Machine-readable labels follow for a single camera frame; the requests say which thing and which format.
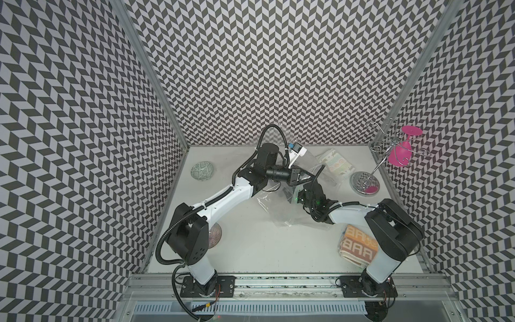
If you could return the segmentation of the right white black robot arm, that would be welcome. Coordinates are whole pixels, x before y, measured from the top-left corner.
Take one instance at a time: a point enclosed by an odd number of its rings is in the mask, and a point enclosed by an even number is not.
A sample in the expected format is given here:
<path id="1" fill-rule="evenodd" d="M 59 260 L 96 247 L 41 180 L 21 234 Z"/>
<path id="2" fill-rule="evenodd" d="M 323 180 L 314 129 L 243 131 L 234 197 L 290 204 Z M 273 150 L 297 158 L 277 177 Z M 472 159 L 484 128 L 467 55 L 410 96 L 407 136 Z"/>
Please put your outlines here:
<path id="1" fill-rule="evenodd" d="M 393 272 L 413 253 L 421 249 L 425 233 L 396 202 L 383 199 L 377 205 L 358 201 L 338 202 L 328 199 L 319 183 L 303 186 L 294 202 L 317 223 L 346 224 L 346 230 L 363 227 L 378 243 L 378 252 L 359 276 L 341 277 L 345 297 L 397 296 Z"/>

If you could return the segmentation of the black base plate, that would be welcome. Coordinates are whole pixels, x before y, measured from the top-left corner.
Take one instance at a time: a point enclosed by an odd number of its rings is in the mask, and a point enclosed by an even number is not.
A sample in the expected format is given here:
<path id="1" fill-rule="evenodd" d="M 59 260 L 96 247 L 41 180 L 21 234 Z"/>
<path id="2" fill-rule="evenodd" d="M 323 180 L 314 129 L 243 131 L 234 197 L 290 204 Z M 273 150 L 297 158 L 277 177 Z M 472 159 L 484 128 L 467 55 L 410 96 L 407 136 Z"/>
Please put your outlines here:
<path id="1" fill-rule="evenodd" d="M 186 298 L 232 298 L 236 286 L 235 276 L 214 276 L 207 284 L 200 284 L 192 276 L 182 281 L 180 296 Z"/>
<path id="2" fill-rule="evenodd" d="M 377 283 L 370 277 L 357 275 L 340 276 L 336 282 L 343 296 L 348 299 L 395 299 L 398 296 L 397 289 L 392 278 L 387 278 L 383 283 Z"/>

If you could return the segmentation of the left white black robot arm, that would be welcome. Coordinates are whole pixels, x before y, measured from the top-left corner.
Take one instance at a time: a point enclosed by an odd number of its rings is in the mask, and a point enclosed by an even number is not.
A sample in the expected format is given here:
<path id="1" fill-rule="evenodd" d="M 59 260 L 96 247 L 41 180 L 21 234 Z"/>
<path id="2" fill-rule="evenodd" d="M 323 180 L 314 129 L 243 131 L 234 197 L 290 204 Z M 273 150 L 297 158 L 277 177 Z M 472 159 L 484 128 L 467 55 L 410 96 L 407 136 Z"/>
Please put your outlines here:
<path id="1" fill-rule="evenodd" d="M 289 144 L 282 164 L 277 164 L 278 146 L 265 143 L 256 148 L 233 173 L 229 186 L 193 206 L 182 203 L 175 209 L 168 229 L 156 245 L 156 260 L 165 266 L 187 268 L 195 291 L 205 297 L 212 295 L 217 290 L 218 273 L 206 257 L 210 229 L 237 205 L 262 191 L 269 181 L 284 182 L 288 186 L 312 183 L 315 175 L 295 165 L 306 153 L 307 149 L 301 144 Z"/>

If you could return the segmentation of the clear plastic vacuum bag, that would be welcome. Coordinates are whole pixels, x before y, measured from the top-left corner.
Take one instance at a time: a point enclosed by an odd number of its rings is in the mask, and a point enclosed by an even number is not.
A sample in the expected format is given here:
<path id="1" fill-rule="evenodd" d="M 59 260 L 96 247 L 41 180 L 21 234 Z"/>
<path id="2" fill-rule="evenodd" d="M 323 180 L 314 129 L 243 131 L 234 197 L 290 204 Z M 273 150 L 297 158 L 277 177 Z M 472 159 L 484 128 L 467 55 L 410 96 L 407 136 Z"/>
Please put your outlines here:
<path id="1" fill-rule="evenodd" d="M 316 182 L 322 186 L 327 204 L 323 213 L 307 213 L 303 206 L 296 201 L 298 192 L 303 188 L 303 185 L 288 186 L 286 183 L 272 183 L 269 189 L 257 195 L 257 202 L 270 216 L 274 225 L 280 228 L 304 225 L 311 228 L 328 229 L 333 223 L 327 215 L 328 210 L 343 201 L 339 193 L 347 179 L 337 182 L 327 166 L 317 160 L 319 154 L 330 148 L 323 148 L 318 154 L 315 154 L 312 148 L 306 149 L 307 152 L 304 156 L 293 159 L 295 161 L 293 165 L 318 176 Z"/>

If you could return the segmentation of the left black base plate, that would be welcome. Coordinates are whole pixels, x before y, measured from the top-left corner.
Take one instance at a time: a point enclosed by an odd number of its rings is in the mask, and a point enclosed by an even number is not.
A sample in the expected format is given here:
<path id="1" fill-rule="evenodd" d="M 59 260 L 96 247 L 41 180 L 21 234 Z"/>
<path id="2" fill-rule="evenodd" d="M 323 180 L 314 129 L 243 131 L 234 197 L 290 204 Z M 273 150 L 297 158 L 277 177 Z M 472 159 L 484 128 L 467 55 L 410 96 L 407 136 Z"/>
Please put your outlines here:
<path id="1" fill-rule="evenodd" d="M 186 298 L 232 298 L 236 286 L 235 276 L 214 276 L 207 284 L 200 284 L 192 276 L 182 281 L 180 296 Z"/>

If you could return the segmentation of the green patterned small bowl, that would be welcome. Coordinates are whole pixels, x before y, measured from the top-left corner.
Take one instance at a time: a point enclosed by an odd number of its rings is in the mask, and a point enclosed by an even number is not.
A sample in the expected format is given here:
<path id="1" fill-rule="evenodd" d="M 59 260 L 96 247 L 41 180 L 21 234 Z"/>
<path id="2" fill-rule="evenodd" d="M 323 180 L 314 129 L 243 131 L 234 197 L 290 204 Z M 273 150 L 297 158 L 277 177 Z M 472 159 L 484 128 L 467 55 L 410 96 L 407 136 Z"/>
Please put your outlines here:
<path id="1" fill-rule="evenodd" d="M 190 175 L 197 181 L 208 181 L 215 173 L 215 167 L 212 162 L 197 162 L 191 169 Z"/>

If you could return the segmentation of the pink plastic wine glass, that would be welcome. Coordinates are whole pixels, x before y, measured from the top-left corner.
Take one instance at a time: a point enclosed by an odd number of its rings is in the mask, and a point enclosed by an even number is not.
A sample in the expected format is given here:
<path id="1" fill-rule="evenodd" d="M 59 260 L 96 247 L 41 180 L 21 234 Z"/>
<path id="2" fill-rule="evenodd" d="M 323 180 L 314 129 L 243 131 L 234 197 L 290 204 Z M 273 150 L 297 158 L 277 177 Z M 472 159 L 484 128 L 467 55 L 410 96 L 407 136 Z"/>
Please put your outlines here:
<path id="1" fill-rule="evenodd" d="M 388 157 L 388 162 L 397 167 L 404 167 L 409 164 L 414 154 L 410 139 L 423 134 L 421 128 L 415 126 L 402 126 L 401 132 L 404 137 L 395 144 Z"/>

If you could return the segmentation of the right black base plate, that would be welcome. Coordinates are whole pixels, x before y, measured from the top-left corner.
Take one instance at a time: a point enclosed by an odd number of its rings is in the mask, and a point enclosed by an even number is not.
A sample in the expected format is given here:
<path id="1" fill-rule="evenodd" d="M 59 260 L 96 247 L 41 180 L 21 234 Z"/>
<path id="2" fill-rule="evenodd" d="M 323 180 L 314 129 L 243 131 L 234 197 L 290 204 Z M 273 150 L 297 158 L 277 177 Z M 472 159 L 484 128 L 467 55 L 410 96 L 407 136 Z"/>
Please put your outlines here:
<path id="1" fill-rule="evenodd" d="M 343 296 L 348 299 L 395 299 L 398 296 L 397 289 L 392 278 L 387 278 L 383 283 L 377 283 L 370 277 L 357 275 L 340 276 L 336 282 Z"/>

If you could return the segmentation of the aluminium mounting rail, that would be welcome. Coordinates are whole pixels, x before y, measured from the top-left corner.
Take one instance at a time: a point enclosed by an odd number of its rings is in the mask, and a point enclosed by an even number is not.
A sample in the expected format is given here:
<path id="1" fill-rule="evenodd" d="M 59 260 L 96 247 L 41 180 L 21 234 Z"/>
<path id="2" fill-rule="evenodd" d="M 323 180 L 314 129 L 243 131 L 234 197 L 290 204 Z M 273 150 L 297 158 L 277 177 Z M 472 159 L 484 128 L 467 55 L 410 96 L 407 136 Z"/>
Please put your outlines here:
<path id="1" fill-rule="evenodd" d="M 233 300 L 287 300 L 287 299 L 348 299 L 336 282 L 340 276 L 357 275 L 356 273 L 327 274 L 222 274 L 235 276 L 236 286 Z M 441 274 L 399 273 L 392 277 L 397 289 L 398 301 L 455 301 L 457 294 L 450 282 Z M 173 286 L 170 274 L 135 275 L 129 279 L 122 299 L 173 300 L 174 290 L 180 295 L 182 281 Z M 383 299 L 358 298 L 364 301 Z"/>

